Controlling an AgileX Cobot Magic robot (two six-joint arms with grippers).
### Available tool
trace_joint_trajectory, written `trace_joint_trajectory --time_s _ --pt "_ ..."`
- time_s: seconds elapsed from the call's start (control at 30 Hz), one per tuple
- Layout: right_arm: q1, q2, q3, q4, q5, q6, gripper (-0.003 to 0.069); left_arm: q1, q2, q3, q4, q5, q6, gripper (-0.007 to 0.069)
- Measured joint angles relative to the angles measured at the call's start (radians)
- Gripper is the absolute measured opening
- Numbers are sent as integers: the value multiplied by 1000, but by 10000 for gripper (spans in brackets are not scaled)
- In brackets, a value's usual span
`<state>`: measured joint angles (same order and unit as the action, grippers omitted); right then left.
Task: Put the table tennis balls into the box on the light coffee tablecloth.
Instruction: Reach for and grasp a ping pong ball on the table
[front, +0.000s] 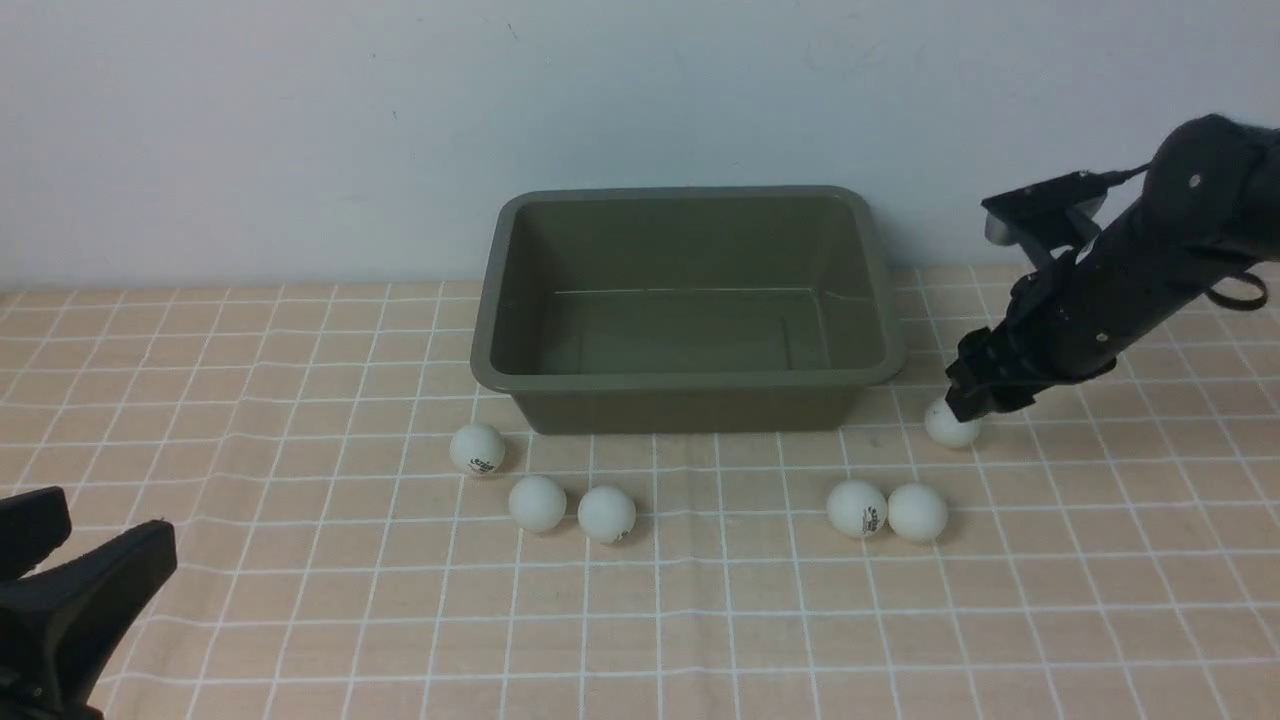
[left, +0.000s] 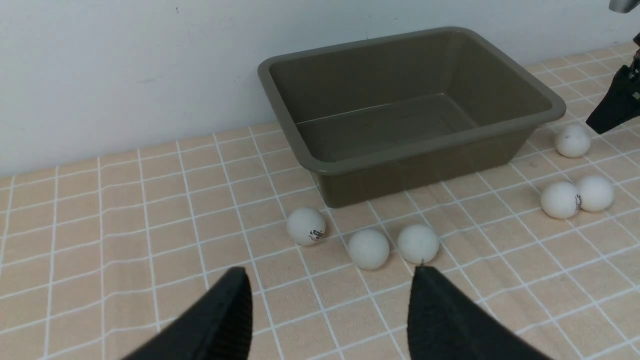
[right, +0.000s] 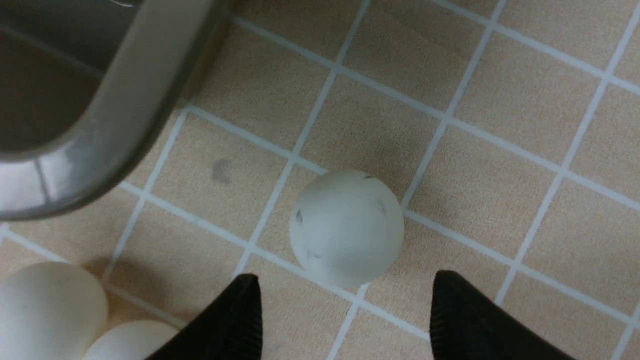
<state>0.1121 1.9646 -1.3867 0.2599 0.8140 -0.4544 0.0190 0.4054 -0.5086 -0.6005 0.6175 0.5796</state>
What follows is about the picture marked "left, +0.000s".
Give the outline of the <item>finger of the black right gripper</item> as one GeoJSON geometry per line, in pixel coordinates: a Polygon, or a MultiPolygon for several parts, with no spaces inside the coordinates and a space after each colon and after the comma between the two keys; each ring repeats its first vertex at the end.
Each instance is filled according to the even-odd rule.
{"type": "Polygon", "coordinates": [[[639,115],[639,67],[624,64],[612,78],[605,96],[587,117],[586,125],[602,135],[639,115]]]}

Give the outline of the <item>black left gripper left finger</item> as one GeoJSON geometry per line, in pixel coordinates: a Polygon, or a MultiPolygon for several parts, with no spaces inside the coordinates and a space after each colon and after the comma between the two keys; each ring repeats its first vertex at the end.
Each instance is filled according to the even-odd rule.
{"type": "Polygon", "coordinates": [[[253,296],[246,269],[234,266],[189,309],[126,360],[247,360],[253,296]]]}

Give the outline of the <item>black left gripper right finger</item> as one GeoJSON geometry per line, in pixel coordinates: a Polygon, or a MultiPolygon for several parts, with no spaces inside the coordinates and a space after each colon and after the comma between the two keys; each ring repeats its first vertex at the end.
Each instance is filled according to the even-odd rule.
{"type": "Polygon", "coordinates": [[[412,360],[548,360],[432,266],[414,269],[407,307],[412,360]]]}

